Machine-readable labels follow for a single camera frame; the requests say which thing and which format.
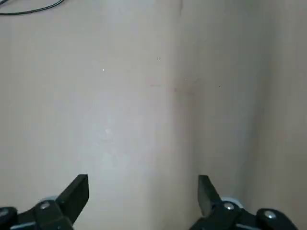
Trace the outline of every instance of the metal screw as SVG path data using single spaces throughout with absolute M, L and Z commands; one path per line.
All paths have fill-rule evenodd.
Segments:
M 225 203 L 224 207 L 227 208 L 228 210 L 234 210 L 235 206 L 231 203 Z
M 264 212 L 264 215 L 265 215 L 267 218 L 269 218 L 269 219 L 275 219 L 275 218 L 276 218 L 276 214 L 273 213 L 272 211 L 269 211 L 269 210 L 265 211 L 265 212 Z
M 42 205 L 40 206 L 40 209 L 46 209 L 50 206 L 50 203 L 48 201 L 42 203 Z
M 9 213 L 9 210 L 7 209 L 7 208 L 4 208 L 4 209 L 2 209 L 1 211 L 0 211 L 0 217 L 3 217 L 3 216 L 5 216 L 6 214 L 8 214 Z

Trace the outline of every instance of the beige wall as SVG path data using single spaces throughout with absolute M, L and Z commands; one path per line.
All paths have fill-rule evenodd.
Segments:
M 88 173 L 76 229 L 187 229 L 205 173 L 303 228 L 303 5 L 70 0 L 1 17 L 0 204 L 27 210 Z

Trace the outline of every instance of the white surface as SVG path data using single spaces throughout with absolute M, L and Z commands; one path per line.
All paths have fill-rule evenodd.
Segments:
M 0 204 L 26 210 L 88 173 L 76 229 L 187 229 L 205 173 L 302 227 L 305 14 L 286 2 L 68 0 L 1 17 Z

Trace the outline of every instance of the black cable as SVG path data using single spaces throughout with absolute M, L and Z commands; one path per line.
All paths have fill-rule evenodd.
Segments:
M 8 0 L 2 0 L 2 1 L 0 1 L 0 5 L 6 3 L 7 1 L 8 1 Z
M 5 2 L 7 2 L 8 0 L 2 0 L 0 1 L 0 5 L 4 4 Z M 23 14 L 31 14 L 31 13 L 36 13 L 36 12 L 40 12 L 40 11 L 45 11 L 45 10 L 49 10 L 53 7 L 56 7 L 58 5 L 60 5 L 61 3 L 63 3 L 65 0 L 59 0 L 56 3 L 50 5 L 50 6 L 46 6 L 43 8 L 39 8 L 36 10 L 30 10 L 30 11 L 22 11 L 22 12 L 12 12 L 12 13 L 1 13 L 0 12 L 0 16 L 15 16 L 15 15 L 23 15 Z

